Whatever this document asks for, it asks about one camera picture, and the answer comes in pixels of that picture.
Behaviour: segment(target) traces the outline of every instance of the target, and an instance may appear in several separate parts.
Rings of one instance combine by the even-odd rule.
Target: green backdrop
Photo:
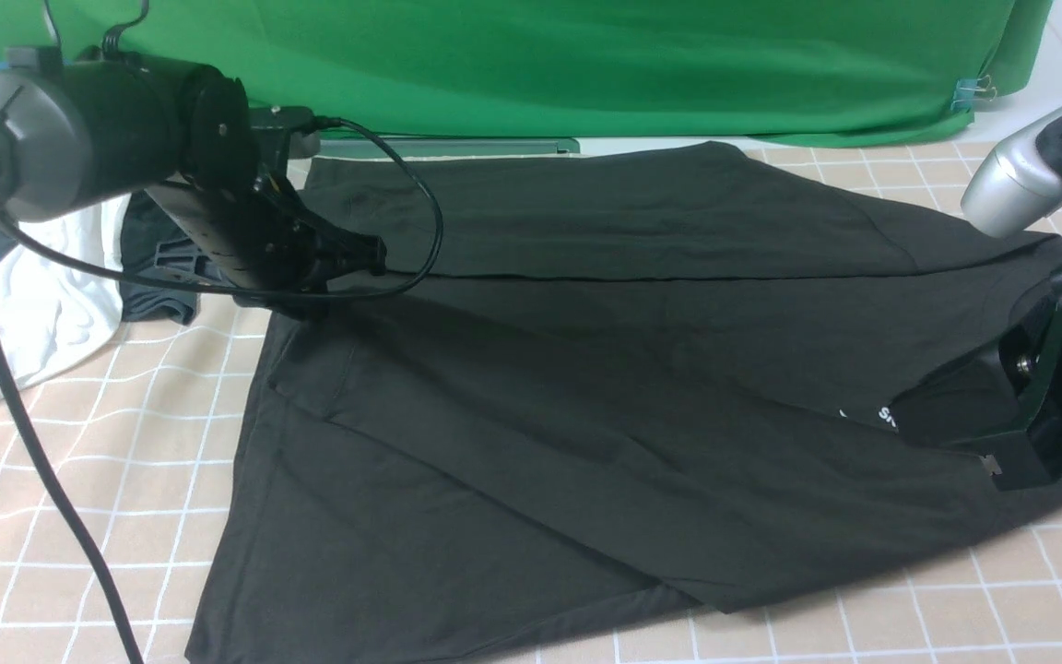
[[[52,0],[97,42],[136,0]],[[1024,86],[1051,0],[152,0],[126,47],[215,64],[257,101],[439,136],[784,135],[842,146],[965,126],[957,80]],[[0,0],[0,58],[46,42]]]

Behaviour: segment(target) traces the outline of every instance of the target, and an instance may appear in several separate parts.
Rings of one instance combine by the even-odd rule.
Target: table surface
[[[960,214],[990,143],[752,150],[798,175]],[[1062,233],[1062,210],[1038,227]],[[190,327],[123,325],[24,392],[47,453],[113,566],[148,661],[182,659],[232,492],[269,314],[204,297]],[[104,597],[0,405],[0,663],[123,661]],[[545,644],[506,664],[631,661],[1062,663],[1062,513],[855,588],[735,615]]]

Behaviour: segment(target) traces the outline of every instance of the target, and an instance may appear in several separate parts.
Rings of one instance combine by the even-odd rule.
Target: dark gray cloth
[[[883,411],[1044,294],[1057,236],[720,143],[416,168],[435,276],[270,325],[192,663],[461,661],[737,611],[1062,505]],[[304,195],[421,263],[425,203],[388,165],[316,163]]]
[[[122,219],[122,270],[127,274],[166,278],[155,269],[158,244],[186,238],[178,224],[153,201],[147,192],[135,192]],[[173,289],[152,289],[133,283],[119,283],[122,297],[122,320],[171,319],[189,325],[200,307],[198,293]]]

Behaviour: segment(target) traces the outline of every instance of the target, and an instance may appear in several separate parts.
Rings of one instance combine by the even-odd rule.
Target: black wire
[[[123,24],[115,24],[105,32],[105,38],[101,39],[101,50],[106,55],[118,54],[122,50],[122,33],[147,20],[148,14],[150,14],[150,0],[142,0],[142,13],[139,13],[138,17],[130,22],[123,22]]]
[[[425,180],[417,175],[416,171],[410,167],[409,163],[404,160],[395,149],[388,146],[379,135],[375,132],[366,130],[365,126],[357,124],[357,122],[346,121],[346,119],[340,118],[319,118],[316,120],[316,125],[320,130],[328,130],[329,126],[348,126],[350,130],[359,132],[376,147],[379,147],[387,154],[389,158],[393,160],[400,167],[405,175],[408,175],[410,180],[416,184],[421,192],[425,194],[425,198],[429,201],[431,210],[433,210],[433,242],[431,242],[429,249],[429,256],[426,257],[425,263],[408,282],[400,283],[391,289],[380,289],[380,290],[345,290],[341,293],[290,293],[289,291],[281,290],[253,290],[253,289],[240,289],[240,287],[232,286],[212,286],[209,283],[183,283],[183,282],[172,282],[169,278],[152,278],[148,276],[137,276],[136,274],[126,274],[123,272],[117,272],[117,270],[101,268],[101,266],[92,265],[89,262],[84,262],[81,260],[73,259],[71,256],[62,254],[61,252],[54,251],[54,249],[46,248],[32,236],[27,235],[24,232],[18,229],[16,224],[8,222],[6,219],[0,216],[0,231],[3,231],[4,235],[12,238],[18,244],[24,245],[32,252],[44,256],[47,260],[54,263],[63,265],[65,268],[76,269],[86,274],[91,274],[91,276],[100,276],[104,278],[113,278],[115,282],[122,283],[133,283],[136,286],[147,286],[149,289],[168,289],[168,290],[185,290],[188,293],[212,293],[220,295],[240,295],[240,297],[253,297],[267,300],[270,303],[299,303],[299,304],[315,304],[323,302],[345,302],[346,300],[370,300],[379,297],[391,297],[392,295],[399,295],[404,291],[412,290],[414,286],[418,283],[424,282],[426,276],[433,269],[433,265],[436,263],[436,258],[442,252],[442,240],[445,235],[445,219],[442,215],[442,206],[436,202],[435,194],[429,189],[429,185],[426,184]]]
[[[56,49],[64,51],[64,39],[59,36],[59,27],[55,24],[55,17],[52,17],[52,0],[44,0],[44,21],[47,23],[47,34],[50,34]]]
[[[55,509],[59,510],[59,516],[67,522],[68,528],[72,530],[76,543],[84,550],[85,558],[92,566],[92,572],[97,575],[97,580],[101,583],[101,592],[105,593],[105,601],[108,605],[109,613],[114,615],[114,624],[117,626],[117,633],[122,637],[122,646],[125,647],[125,654],[130,658],[131,664],[142,664],[142,650],[138,647],[138,642],[134,637],[134,626],[130,625],[130,617],[125,614],[125,606],[122,605],[122,594],[114,583],[114,576],[108,572],[108,564],[105,563],[104,556],[92,535],[85,528],[84,521],[76,514],[72,501],[64,493],[64,487],[59,486],[59,478],[56,478],[52,462],[48,461],[44,453],[44,445],[38,441],[35,433],[35,426],[27,415],[27,407],[22,403],[22,395],[18,393],[18,386],[14,381],[11,373],[11,365],[3,352],[3,342],[0,340],[0,390],[3,391],[3,399],[11,411],[11,419],[18,429],[18,438],[31,457],[31,462],[35,465],[38,479],[44,483],[47,494],[52,496]]]

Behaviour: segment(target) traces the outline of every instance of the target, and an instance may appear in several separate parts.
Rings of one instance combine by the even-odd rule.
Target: robotic arm
[[[324,293],[338,276],[383,274],[379,238],[319,218],[284,176],[301,137],[316,143],[336,122],[308,108],[249,109],[240,81],[179,59],[98,50],[65,64],[56,47],[19,47],[7,64],[0,219],[50,220],[147,189],[216,268],[186,261],[194,280]]]
[[[996,238],[1062,207],[1062,108],[998,143],[961,207]],[[1061,479],[1062,266],[1018,325],[928,375],[892,411],[905,440],[977,455],[1004,491]]]

